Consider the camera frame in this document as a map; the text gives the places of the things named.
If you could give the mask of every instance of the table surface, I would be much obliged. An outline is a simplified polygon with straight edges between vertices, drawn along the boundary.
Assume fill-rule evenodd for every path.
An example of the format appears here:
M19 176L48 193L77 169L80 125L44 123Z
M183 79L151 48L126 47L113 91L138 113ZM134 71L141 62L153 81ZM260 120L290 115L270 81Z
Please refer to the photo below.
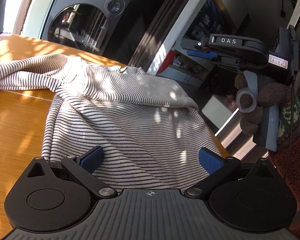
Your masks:
M59 53L102 65L124 66L88 52L29 37L10 35L0 41L0 61ZM49 90L0 90L0 239L11 230L3 208L5 197L30 161L41 154L45 120L53 97ZM213 139L223 157L228 156L220 142Z

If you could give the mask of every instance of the white and black striped cloth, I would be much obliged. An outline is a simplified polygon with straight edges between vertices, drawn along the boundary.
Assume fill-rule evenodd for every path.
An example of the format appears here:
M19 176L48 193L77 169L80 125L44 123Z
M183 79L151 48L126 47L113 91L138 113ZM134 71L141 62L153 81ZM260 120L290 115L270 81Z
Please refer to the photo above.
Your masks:
M101 145L105 158L94 175L119 191L184 190L208 175L199 149L219 154L198 106L173 80L65 55L0 62L0 89L44 88L56 95L42 156L60 161Z

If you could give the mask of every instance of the ribbed gray surface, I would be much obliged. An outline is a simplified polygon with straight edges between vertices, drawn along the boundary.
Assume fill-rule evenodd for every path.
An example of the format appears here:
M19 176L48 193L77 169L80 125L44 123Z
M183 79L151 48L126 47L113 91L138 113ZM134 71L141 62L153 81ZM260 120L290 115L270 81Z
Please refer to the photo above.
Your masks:
M297 240L288 230L248 234L231 229L217 221L201 200L187 199L176 189L153 190L154 195L149 191L124 190L115 199L101 200L85 221L63 232L16 229L5 240Z

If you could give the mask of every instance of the metal screw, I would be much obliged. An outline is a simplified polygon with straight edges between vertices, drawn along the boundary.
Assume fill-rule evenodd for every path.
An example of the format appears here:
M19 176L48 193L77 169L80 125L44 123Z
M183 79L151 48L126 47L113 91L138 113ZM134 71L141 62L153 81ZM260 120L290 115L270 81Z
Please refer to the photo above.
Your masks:
M109 187L104 187L101 190L99 190L99 194L103 196L110 196L114 193L114 189Z
M202 194L202 189L197 187L191 187L187 190L187 193L192 196L199 196L200 194Z

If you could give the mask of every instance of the black cable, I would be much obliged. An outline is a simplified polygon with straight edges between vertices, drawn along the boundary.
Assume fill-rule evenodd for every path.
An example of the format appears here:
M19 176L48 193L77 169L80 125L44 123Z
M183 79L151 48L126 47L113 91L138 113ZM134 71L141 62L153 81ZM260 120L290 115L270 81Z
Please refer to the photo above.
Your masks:
M292 84L291 84L291 121L290 121L290 138L289 138L289 148L288 148L288 155L287 155L287 163L286 169L284 172L283 180L286 181L287 174L288 174L288 167L290 161L290 153L291 153L291 146L292 146L292 133L293 133L293 114L294 114L294 82L296 80L296 75L293 76Z

